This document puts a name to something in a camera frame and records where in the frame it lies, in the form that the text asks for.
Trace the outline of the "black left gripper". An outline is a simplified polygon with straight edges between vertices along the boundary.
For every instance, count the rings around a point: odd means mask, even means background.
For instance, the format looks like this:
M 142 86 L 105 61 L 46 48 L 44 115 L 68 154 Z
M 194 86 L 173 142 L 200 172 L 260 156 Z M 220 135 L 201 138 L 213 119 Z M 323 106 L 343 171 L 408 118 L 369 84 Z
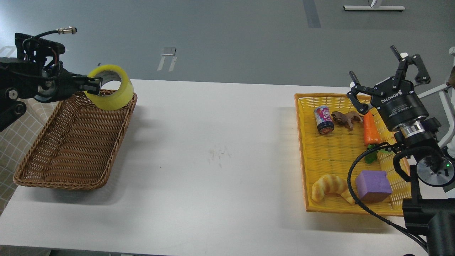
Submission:
M 99 96 L 103 79 L 75 74 L 62 68 L 55 80 L 39 86 L 36 101 L 50 103 L 63 101 L 76 92 L 87 92 Z

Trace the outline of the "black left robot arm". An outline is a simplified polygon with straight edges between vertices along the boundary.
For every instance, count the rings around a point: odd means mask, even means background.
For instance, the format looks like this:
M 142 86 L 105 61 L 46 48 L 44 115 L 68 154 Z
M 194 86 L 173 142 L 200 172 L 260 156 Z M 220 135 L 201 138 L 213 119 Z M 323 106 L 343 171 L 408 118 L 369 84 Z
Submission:
M 67 100 L 76 92 L 99 94 L 103 79 L 67 71 L 60 60 L 66 50 L 64 45 L 44 38 L 76 33 L 77 29 L 70 26 L 34 36 L 15 34 L 17 57 L 2 57 L 0 63 L 1 130 L 26 113 L 24 99 L 51 103 Z

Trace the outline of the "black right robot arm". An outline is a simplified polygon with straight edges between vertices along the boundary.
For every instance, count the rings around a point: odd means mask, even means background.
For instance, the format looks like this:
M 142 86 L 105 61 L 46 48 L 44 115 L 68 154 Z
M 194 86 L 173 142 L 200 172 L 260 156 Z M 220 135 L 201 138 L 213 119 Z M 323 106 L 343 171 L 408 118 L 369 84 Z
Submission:
M 414 90 L 414 83 L 406 79 L 407 69 L 415 65 L 418 73 L 415 82 L 429 84 L 431 79 L 419 54 L 399 53 L 390 47 L 399 61 L 394 76 L 373 88 L 362 86 L 353 71 L 348 99 L 355 109 L 366 114 L 377 109 L 387 129 L 395 132 L 397 143 L 381 143 L 366 150 L 351 165 L 347 187 L 356 204 L 369 214 L 397 229 L 420 245 L 429 256 L 454 255 L 454 198 L 423 199 L 419 189 L 422 182 L 432 187 L 445 187 L 454 182 L 454 162 L 442 153 L 435 138 L 439 122 L 428 119 L 428 111 Z M 395 172 L 411 184 L 411 198 L 402 201 L 405 227 L 381 217 L 368 208 L 356 195 L 351 185 L 352 172 L 366 155 L 385 149 L 395 153 Z

